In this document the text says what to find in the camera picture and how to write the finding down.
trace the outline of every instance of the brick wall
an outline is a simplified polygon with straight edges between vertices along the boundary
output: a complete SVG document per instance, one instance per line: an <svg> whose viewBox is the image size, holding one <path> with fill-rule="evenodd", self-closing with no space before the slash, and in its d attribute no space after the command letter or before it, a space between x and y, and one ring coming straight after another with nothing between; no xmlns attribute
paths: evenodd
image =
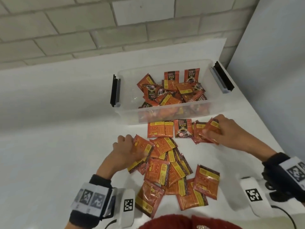
<svg viewBox="0 0 305 229"><path fill-rule="evenodd" d="M0 69L226 37L227 65L259 0L0 0Z"/></svg>

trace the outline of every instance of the plastic container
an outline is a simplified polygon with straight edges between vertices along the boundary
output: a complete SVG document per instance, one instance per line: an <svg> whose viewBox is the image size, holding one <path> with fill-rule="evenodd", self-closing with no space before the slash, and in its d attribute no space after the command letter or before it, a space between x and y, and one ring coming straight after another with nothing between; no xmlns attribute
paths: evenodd
<svg viewBox="0 0 305 229"><path fill-rule="evenodd" d="M205 115L214 115L223 111L224 101L228 94L223 94L219 88L210 68L213 63L209 59L169 63L163 65L148 66L136 69L122 70L118 72L120 79L119 102L116 103L115 112L128 125L142 124L156 121L168 121L174 119L187 119ZM205 89L207 100L182 104L140 108L144 103L143 92L137 87L137 83L149 73L157 84L161 84L166 71L180 71L179 82L184 81L184 70L200 68L198 81ZM166 115L166 112L177 112Z"/></svg>

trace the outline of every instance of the black cable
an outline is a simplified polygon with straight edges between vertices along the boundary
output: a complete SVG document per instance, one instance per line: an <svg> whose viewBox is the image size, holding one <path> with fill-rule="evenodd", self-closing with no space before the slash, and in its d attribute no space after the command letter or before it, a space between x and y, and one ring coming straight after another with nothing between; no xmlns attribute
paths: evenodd
<svg viewBox="0 0 305 229"><path fill-rule="evenodd" d="M111 224L116 223L116 219L112 220L110 223L107 224L107 226L105 227L105 229L107 229L107 227L109 227Z"/></svg>
<svg viewBox="0 0 305 229"><path fill-rule="evenodd" d="M272 207L272 208L276 208L276 209L280 209L280 210L282 210L286 215L288 215L288 217L290 218L291 222L293 223L294 229L297 229L296 224L295 224L293 218L287 213L287 211L285 211L284 209L282 209L282 208L280 208L280 207L278 207L278 206L271 205L271 207Z"/></svg>

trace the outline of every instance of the red clothing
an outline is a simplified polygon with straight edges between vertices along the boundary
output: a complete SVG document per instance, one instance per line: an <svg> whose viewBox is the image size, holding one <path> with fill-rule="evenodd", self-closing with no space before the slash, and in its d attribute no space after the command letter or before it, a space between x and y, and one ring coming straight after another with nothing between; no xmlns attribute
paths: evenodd
<svg viewBox="0 0 305 229"><path fill-rule="evenodd" d="M209 229L242 229L221 219L212 219L192 216L188 218L184 215L164 215L152 219L140 226L139 229L198 229L197 226L206 226Z"/></svg>

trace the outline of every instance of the person's left hand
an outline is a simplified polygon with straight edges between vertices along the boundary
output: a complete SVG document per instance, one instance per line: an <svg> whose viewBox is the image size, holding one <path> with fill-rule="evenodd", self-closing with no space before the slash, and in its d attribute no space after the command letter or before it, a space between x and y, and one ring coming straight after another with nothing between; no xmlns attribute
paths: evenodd
<svg viewBox="0 0 305 229"><path fill-rule="evenodd" d="M135 161L139 161L148 155L143 151L132 150L132 141L131 135L118 136L117 142L112 145L112 152L103 161L96 174L111 179L116 172L128 168Z"/></svg>

